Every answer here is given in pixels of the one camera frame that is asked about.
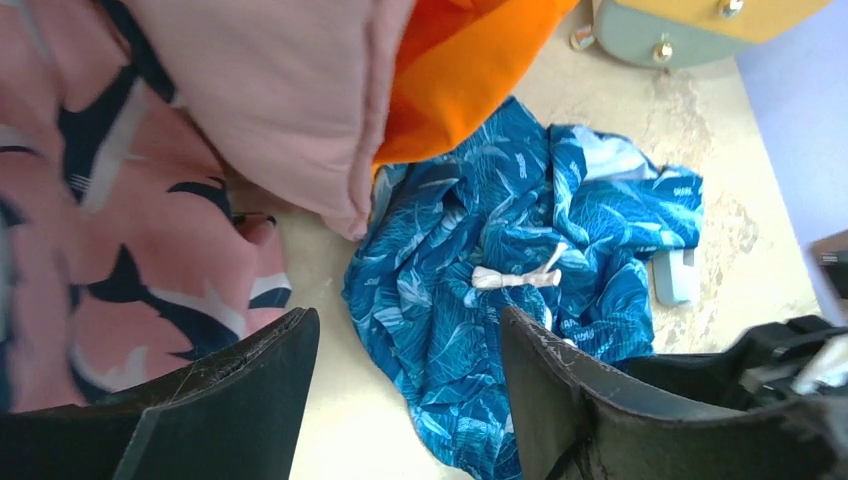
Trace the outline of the blue leaf-print shorts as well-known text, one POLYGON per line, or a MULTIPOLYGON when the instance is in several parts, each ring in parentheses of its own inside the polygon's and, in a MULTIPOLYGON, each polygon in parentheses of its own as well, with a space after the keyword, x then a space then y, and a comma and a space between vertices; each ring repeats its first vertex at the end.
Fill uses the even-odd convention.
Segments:
POLYGON ((431 453, 476 479, 520 477, 504 308, 613 366, 652 355, 646 264, 698 245, 702 190, 624 136, 544 126, 515 98, 453 151, 385 167, 342 296, 431 453))

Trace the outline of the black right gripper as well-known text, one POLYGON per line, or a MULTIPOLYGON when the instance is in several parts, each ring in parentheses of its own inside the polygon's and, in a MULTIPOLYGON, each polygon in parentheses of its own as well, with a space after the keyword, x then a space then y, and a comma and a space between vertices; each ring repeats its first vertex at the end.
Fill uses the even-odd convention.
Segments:
POLYGON ((816 315, 747 330, 714 353, 656 354, 631 359, 623 370, 662 390, 734 410, 796 398, 791 384, 828 340, 847 332, 816 315))

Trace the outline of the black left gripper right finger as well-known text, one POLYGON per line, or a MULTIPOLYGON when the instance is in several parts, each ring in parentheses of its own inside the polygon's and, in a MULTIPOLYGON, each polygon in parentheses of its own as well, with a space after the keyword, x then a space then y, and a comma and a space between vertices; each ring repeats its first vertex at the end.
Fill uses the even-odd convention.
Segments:
MULTIPOLYGON (((842 340, 847 332, 828 340, 842 340)), ((752 410, 692 400, 566 343, 522 310, 501 315, 502 362, 528 479, 843 479, 847 389, 752 410)))

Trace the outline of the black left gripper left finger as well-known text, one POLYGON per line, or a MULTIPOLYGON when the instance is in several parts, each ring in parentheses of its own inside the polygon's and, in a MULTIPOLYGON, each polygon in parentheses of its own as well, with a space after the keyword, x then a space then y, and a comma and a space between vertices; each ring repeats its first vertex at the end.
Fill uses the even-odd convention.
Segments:
POLYGON ((246 339, 94 405, 1 418, 5 479, 285 479, 320 337, 296 308, 246 339))

